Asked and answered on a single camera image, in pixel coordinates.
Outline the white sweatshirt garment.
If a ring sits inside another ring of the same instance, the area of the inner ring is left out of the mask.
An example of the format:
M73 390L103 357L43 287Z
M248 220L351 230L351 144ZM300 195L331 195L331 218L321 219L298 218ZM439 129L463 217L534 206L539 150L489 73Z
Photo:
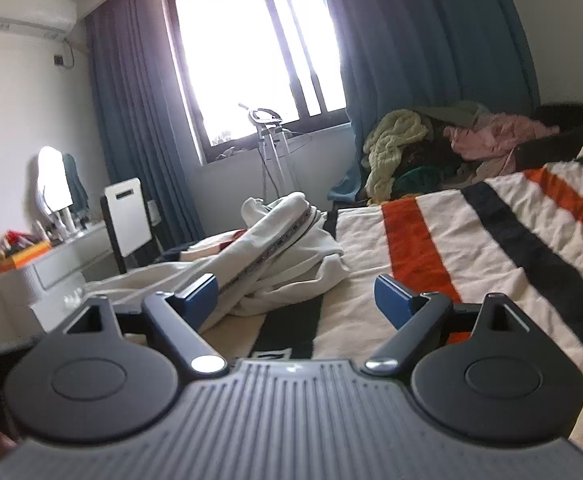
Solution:
M247 230L215 255L150 264L90 282L78 296L138 306L153 292L178 294L210 273L218 281L218 299L196 325L203 333L227 315L255 316L321 296L348 276L345 251L305 194L293 192L268 205L251 197L241 215Z

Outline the white dressing table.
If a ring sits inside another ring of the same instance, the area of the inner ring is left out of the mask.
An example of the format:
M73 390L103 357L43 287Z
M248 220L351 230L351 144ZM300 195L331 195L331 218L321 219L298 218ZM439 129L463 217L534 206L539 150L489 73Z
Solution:
M0 274L0 296L21 337L50 332L75 308L74 293L118 274L106 226L98 222L20 269Z

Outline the striped bed blanket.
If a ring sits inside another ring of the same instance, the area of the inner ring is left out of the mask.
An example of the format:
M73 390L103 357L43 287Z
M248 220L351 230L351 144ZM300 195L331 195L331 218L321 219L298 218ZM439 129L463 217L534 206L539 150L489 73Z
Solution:
M466 304L507 295L583 374L583 148L571 162L346 209L335 234L350 270L343 282L311 304L224 318L206 340L232 360L362 362L395 331L374 301L377 276L389 273ZM571 437L583 449L583 410Z

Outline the oval vanity mirror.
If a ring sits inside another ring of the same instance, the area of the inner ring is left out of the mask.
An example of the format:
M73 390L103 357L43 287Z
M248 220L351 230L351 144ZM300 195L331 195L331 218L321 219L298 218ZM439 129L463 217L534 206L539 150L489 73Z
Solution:
M64 155L56 148L46 145L38 152L36 163L37 205L42 214L50 217L73 204L64 169Z

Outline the cream knitted garment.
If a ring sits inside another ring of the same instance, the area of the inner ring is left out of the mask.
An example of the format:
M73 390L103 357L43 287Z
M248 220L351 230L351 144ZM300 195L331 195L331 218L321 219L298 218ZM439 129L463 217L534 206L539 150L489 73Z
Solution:
M365 192L369 203L390 200L395 178L407 145L421 142L431 132L427 122L413 110L392 110L378 122L363 144L362 166L369 170Z

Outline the pink garment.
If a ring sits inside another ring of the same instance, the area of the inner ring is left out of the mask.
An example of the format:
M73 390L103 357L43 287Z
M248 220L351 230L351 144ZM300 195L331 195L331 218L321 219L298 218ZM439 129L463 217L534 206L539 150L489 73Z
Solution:
M452 150L465 160L485 160L508 155L516 146L553 136L561 131L523 115L485 114L468 128L445 127L443 135Z

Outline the garment steamer stand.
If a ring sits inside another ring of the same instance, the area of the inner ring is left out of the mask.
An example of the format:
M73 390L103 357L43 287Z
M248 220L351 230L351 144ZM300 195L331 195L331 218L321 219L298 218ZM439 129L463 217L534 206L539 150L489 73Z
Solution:
M277 198L300 192L301 185L289 147L289 131L282 126L282 117L269 108L244 104L241 107L247 110L249 122L256 127L256 149L263 174L263 197L266 197L267 185L270 185Z

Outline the teal curtain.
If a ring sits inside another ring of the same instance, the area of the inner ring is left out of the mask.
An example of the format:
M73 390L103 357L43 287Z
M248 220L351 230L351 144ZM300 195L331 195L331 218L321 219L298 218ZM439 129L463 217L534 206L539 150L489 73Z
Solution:
M309 199L352 200L363 140L390 110L476 101L528 113L537 78L513 0L326 0L336 22L350 125L301 151ZM256 194L256 159L201 165L169 67L156 0L108 0L86 18L109 177L139 178L166 247L234 226Z

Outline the white air conditioner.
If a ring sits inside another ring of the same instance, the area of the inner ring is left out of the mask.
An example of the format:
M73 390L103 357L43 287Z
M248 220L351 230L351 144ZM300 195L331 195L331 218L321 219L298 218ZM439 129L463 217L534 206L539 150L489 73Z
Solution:
M62 41L77 21L73 0L0 0L0 32Z

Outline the window with dark frame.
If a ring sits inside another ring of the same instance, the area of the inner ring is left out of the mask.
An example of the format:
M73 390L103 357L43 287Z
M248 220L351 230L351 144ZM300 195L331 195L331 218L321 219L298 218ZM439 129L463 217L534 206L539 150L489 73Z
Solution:
M325 0L165 0L183 99L207 162L254 148L252 108L293 134L347 122Z

